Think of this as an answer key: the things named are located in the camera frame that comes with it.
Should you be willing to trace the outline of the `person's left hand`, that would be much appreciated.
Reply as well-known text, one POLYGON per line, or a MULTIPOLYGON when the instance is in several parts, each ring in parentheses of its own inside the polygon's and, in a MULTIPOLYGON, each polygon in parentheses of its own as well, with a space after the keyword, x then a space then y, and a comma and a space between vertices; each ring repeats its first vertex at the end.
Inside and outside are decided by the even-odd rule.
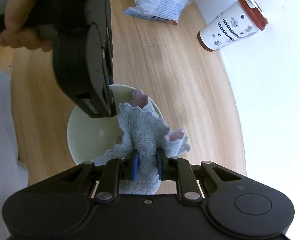
POLYGON ((53 42, 39 37, 35 29, 24 28, 36 0, 8 0, 5 9, 6 28, 0 34, 0 46, 11 48, 25 47, 28 50, 52 50, 53 42))

